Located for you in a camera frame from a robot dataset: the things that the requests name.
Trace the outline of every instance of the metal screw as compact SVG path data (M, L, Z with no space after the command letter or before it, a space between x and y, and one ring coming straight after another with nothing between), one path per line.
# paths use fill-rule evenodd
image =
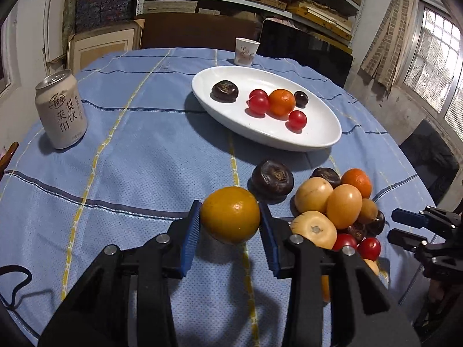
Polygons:
M103 251L108 256L112 256L113 254L115 254L117 252L117 246L115 246L115 245L107 245Z
M355 249L350 245L346 245L345 247L343 247L343 253L346 256L353 256L355 254Z
M156 236L156 241L159 244L167 244L170 241L170 236L168 234L160 234Z
M291 235L289 237L289 240L293 243L293 244L301 244L303 241L304 241L304 238L301 236L301 235Z

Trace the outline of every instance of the framed picture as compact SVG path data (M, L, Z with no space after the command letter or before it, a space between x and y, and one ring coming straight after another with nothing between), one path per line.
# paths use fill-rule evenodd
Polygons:
M71 36L67 68L76 74L105 54L140 49L142 30L143 22L130 21Z

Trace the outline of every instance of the oval white plate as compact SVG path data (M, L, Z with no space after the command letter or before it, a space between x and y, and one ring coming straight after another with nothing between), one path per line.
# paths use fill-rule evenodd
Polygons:
M211 98L212 86L222 80L237 85L239 94L234 103L222 103ZM336 115L312 92L297 83L254 68L213 67L200 71L191 81L193 92L215 120L235 133L255 142L290 151L308 151L334 145L341 137L341 125ZM258 118L245 112L249 93L262 89L268 94L276 89L295 93L304 91L309 96L305 108L297 108L307 116L302 132L289 130L285 121L270 116Z

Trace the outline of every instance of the white paper cup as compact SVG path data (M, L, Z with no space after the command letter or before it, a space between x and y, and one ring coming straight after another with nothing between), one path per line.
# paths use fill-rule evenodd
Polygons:
M259 44L260 43L258 41L236 38L235 65L250 67L252 60L258 51Z

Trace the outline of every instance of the blue tablecloth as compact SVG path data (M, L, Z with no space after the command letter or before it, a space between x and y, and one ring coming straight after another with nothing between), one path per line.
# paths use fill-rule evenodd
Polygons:
M106 55L76 76L89 120L82 141L57 152L40 122L28 133L0 183L0 265L23 265L33 274L12 313L31 341L36 343L34 332L23 323L40 334L105 245L143 245L184 216L194 199L225 186L247 187L264 158L285 163L295 189L317 167L367 172L388 222L379 236L383 281L407 315L416 315L427 281L411 254L386 241L397 227L393 209L416 212L433 204L406 157L353 96L290 59L257 56L253 67L322 98L341 123L341 140L328 150L293 153L230 132L198 104L191 80L203 69L230 65L232 58L230 52L196 48ZM290 198L270 205L276 217L292 215ZM21 279L2 277L0 292L9 300ZM259 233L244 247L202 234L187 277L172 281L170 289L180 346L281 345L290 279L273 278ZM328 305L325 345L329 314Z

